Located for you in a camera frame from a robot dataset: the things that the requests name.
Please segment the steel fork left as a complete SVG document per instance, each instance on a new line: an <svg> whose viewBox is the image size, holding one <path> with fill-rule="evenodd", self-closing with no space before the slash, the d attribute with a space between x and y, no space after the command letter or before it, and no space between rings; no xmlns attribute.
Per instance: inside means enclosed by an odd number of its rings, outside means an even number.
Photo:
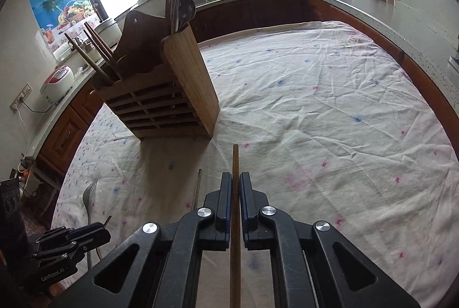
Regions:
<svg viewBox="0 0 459 308"><path fill-rule="evenodd" d="M82 203L85 207L85 211L87 214L87 222L90 225L92 223L92 218L91 218L91 211L90 211L90 199L93 193L93 190L96 188L97 181L93 181L90 185L88 185L83 194L82 194ZM92 255L91 252L87 253L86 255L86 261L87 261L87 267L88 270L90 271L92 269Z"/></svg>

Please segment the wooden utensil holder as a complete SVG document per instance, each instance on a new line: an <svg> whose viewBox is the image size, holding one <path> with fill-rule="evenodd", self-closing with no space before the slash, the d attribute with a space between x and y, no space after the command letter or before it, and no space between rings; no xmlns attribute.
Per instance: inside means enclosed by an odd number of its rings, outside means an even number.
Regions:
<svg viewBox="0 0 459 308"><path fill-rule="evenodd" d="M113 59L92 85L138 139L212 137L219 100L190 27L173 34L165 18L132 10Z"/></svg>

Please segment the brown patterned chopstick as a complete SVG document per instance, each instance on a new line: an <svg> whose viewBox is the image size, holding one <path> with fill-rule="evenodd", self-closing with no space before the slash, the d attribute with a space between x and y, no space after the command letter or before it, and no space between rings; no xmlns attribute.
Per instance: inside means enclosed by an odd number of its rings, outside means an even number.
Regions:
<svg viewBox="0 0 459 308"><path fill-rule="evenodd" d="M239 200L239 146L233 146L232 202L230 230L230 308L240 307L240 200Z"/></svg>

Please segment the white electric pot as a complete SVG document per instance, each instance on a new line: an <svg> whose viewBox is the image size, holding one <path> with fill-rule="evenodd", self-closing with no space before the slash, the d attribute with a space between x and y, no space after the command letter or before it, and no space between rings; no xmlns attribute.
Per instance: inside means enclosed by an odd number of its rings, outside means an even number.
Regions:
<svg viewBox="0 0 459 308"><path fill-rule="evenodd" d="M97 27L95 27L94 30L110 48L118 44L122 35L117 21L113 18L104 20Z"/></svg>

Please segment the metal ladle in holder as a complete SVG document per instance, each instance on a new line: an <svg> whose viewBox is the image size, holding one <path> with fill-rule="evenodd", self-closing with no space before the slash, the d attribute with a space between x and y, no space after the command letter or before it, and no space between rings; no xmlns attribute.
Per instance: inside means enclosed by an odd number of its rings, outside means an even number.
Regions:
<svg viewBox="0 0 459 308"><path fill-rule="evenodd" d="M182 31L195 17L196 6L194 0L179 0L178 31Z"/></svg>

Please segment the floral white tablecloth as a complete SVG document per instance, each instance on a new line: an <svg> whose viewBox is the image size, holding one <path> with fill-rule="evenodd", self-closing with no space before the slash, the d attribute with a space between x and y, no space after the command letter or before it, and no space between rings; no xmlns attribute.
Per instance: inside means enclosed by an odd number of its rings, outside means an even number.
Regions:
<svg viewBox="0 0 459 308"><path fill-rule="evenodd" d="M211 139L137 139L102 107L71 161L53 227L106 222L105 256L167 225L232 168L293 219L330 222L422 307L458 275L458 158L401 66L341 22L248 30L200 47L219 99Z"/></svg>

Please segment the white rice cooker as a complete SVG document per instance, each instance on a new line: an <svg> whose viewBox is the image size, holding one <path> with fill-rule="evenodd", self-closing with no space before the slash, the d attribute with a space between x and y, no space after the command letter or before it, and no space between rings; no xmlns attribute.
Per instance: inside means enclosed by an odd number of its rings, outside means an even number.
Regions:
<svg viewBox="0 0 459 308"><path fill-rule="evenodd" d="M73 87L74 73L70 67L63 65L57 67L44 81L40 95L48 104L56 104Z"/></svg>

